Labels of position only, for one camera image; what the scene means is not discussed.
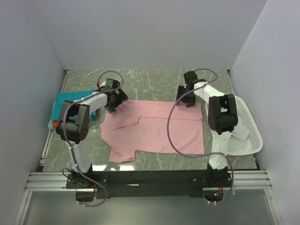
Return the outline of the pink t-shirt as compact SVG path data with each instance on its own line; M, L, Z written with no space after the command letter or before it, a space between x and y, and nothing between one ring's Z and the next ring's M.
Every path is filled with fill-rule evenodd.
M173 102L128 100L105 114L101 139L110 146L109 161L135 160L136 151L204 154L201 104L186 108Z

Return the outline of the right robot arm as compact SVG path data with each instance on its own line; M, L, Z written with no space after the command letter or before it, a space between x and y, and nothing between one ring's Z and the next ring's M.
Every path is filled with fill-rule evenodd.
M186 107L192 107L196 97L205 102L206 117L212 135L212 154L207 165L206 183L216 187L231 180L225 156L234 128L238 124L235 96L218 91L205 79L198 79L195 71L188 71L183 76L185 85L178 86L176 103L183 102Z

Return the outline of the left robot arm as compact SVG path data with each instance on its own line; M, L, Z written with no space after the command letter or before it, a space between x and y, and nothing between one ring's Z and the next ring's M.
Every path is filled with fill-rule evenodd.
M56 125L56 133L68 147L72 158L71 182L79 184L82 188L89 188L95 184L98 188L105 188L93 177L92 163L86 155L84 140L89 132L90 114L99 108L105 108L109 113L128 100L128 96L121 89L124 79L120 82L107 78L105 84L91 94L80 99L62 103Z

